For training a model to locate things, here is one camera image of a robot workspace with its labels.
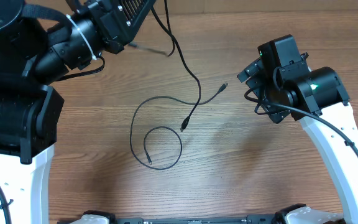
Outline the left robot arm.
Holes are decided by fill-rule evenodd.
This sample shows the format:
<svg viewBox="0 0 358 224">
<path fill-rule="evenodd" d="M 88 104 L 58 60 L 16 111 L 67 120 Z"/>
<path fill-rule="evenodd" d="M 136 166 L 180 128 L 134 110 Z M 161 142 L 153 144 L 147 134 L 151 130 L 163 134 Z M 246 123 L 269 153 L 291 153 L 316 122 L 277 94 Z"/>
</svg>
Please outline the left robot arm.
<svg viewBox="0 0 358 224">
<path fill-rule="evenodd" d="M 0 1 L 0 223 L 48 223 L 48 180 L 63 97 L 133 41 L 153 1 L 70 1 L 71 14 Z"/>
</svg>

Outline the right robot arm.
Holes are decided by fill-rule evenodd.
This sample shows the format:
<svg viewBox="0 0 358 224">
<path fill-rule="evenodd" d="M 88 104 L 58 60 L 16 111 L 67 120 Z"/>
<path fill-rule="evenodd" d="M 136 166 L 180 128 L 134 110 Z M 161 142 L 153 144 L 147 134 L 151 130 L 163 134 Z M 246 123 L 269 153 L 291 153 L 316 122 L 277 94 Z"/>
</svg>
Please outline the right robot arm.
<svg viewBox="0 0 358 224">
<path fill-rule="evenodd" d="M 350 97 L 330 67 L 316 70 L 292 35 L 258 47 L 259 57 L 238 79 L 248 86 L 245 98 L 255 113 L 273 123 L 291 116 L 317 148 L 339 196 L 342 213 L 298 203 L 277 211 L 272 223 L 358 223 L 358 128 Z"/>
</svg>

